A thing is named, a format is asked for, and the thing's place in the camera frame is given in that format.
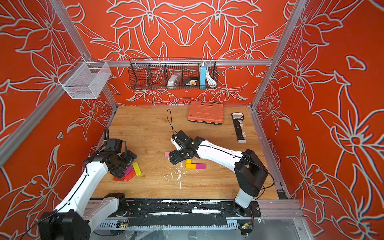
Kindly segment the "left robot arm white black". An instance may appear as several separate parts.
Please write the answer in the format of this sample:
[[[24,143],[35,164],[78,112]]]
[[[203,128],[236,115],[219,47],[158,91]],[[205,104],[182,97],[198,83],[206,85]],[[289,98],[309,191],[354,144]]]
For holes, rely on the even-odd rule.
[[[137,155],[120,139],[107,139],[102,147],[85,160],[85,170],[67,196],[38,222],[42,240],[88,240],[92,232],[109,216],[132,214],[124,193],[107,194],[87,210],[89,200],[102,178],[110,173],[122,180]]]

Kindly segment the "orange yellow block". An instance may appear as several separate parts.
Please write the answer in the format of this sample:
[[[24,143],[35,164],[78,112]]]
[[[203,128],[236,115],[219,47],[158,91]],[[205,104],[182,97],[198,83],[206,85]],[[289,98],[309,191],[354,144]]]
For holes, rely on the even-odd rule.
[[[186,169],[196,169],[196,164],[186,164]]]

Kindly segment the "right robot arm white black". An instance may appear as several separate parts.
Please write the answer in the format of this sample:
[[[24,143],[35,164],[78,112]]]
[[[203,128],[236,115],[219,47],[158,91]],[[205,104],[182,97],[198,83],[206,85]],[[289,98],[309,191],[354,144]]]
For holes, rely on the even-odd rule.
[[[236,206],[248,208],[251,201],[265,189],[269,171],[252,150],[232,151],[200,137],[192,139],[183,131],[173,134],[171,142],[176,147],[169,153],[173,165],[196,157],[212,161],[235,173],[240,187],[235,197]]]

